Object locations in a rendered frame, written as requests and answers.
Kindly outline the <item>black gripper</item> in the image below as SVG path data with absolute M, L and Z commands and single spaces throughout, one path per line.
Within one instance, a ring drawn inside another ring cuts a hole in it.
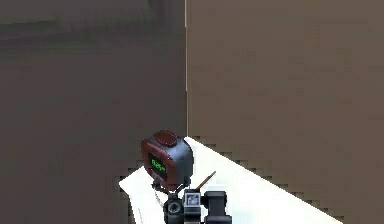
M 168 190 L 162 187 L 161 183 L 157 180 L 154 180 L 151 186 L 155 191 L 168 194 Z M 181 184 L 175 190 L 175 194 L 171 193 L 168 195 L 168 199 L 163 205 L 165 224 L 184 224 L 184 207 L 178 194 L 185 188 L 186 184 Z

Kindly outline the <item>brown pencil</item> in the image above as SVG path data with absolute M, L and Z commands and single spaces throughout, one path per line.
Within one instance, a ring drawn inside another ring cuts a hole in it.
M 195 190 L 200 190 L 214 175 L 216 171 L 213 171 L 210 175 L 208 175 L 196 188 Z

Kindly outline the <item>dark red grey alarm clock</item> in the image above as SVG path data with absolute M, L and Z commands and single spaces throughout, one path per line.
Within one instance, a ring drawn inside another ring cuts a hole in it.
M 162 129 L 141 141 L 141 154 L 147 173 L 167 191 L 190 185 L 194 157 L 182 137 Z

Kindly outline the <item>white table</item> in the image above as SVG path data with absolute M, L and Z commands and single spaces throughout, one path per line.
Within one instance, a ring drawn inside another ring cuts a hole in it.
M 188 137 L 195 161 L 193 187 L 227 193 L 226 212 L 233 224 L 343 224 L 250 170 Z M 165 224 L 161 205 L 167 196 L 152 189 L 153 179 L 142 167 L 119 182 L 128 194 L 136 224 Z

